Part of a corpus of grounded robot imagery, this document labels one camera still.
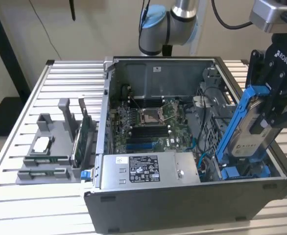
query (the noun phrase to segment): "black stand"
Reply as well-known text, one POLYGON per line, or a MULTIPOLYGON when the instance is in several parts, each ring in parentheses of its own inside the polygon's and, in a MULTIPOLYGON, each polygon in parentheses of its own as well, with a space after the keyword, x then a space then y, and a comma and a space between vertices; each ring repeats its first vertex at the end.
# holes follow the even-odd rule
POLYGON ((162 46, 162 55, 163 56, 172 56, 172 45, 163 45, 162 46))
POLYGON ((16 59, 13 48, 0 21, 0 57, 16 87, 20 97, 6 97, 0 104, 0 136, 7 136, 14 126, 30 89, 16 59))

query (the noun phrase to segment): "white sticker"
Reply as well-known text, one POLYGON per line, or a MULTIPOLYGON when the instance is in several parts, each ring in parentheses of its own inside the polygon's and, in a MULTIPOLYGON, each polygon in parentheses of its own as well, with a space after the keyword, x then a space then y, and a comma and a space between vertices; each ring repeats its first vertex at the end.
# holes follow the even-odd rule
POLYGON ((116 164, 128 164, 128 157, 116 157, 116 164))
POLYGON ((49 137, 39 137, 33 147, 34 152, 43 153, 47 149, 49 141, 49 137))
POLYGON ((161 72, 161 67, 153 67, 153 72, 161 72))

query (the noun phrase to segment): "slotted metal surface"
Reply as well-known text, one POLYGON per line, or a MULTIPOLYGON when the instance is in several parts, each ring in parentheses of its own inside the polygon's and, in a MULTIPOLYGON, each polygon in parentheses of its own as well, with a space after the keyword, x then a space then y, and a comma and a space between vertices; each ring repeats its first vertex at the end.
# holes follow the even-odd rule
MULTIPOLYGON (((232 75, 244 88, 248 67, 241 61, 225 61, 232 75)), ((71 111, 82 119, 77 97, 85 95, 87 110, 99 120, 103 88, 101 61, 66 61, 46 66, 26 108, 0 153, 0 234, 94 234, 95 230, 80 197, 80 184, 18 186, 17 169, 37 131, 39 113, 51 112, 53 120, 62 120, 58 99, 71 98, 71 111)), ((287 155, 287 129, 276 138, 287 155)), ((287 197, 272 201, 248 222, 132 233, 287 235, 287 197)))

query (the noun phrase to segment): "blue cable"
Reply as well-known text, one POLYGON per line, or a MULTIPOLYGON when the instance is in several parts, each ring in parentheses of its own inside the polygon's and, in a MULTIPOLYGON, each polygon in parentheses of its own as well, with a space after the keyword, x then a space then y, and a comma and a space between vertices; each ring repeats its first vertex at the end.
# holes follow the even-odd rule
POLYGON ((187 152, 188 150, 192 150, 196 147, 196 138, 193 138, 192 139, 192 146, 191 147, 188 147, 184 150, 184 152, 187 152))
POLYGON ((208 154, 207 154, 207 153, 203 153, 203 154, 201 154, 200 159, 199 159, 199 162, 198 162, 198 168, 200 168, 200 167, 201 167, 202 159, 203 159, 203 158, 204 158, 204 156, 206 156, 206 155, 208 155, 208 154))

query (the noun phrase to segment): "robotic arm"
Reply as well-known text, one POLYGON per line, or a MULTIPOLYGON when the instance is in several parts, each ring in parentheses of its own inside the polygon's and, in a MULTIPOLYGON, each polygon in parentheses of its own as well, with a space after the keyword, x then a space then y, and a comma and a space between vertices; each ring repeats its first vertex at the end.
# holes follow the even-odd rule
POLYGON ((274 33, 272 45, 253 50, 246 90, 223 136, 216 156, 220 164, 234 159, 261 162, 282 128, 287 128, 287 1, 256 0, 251 22, 274 33))

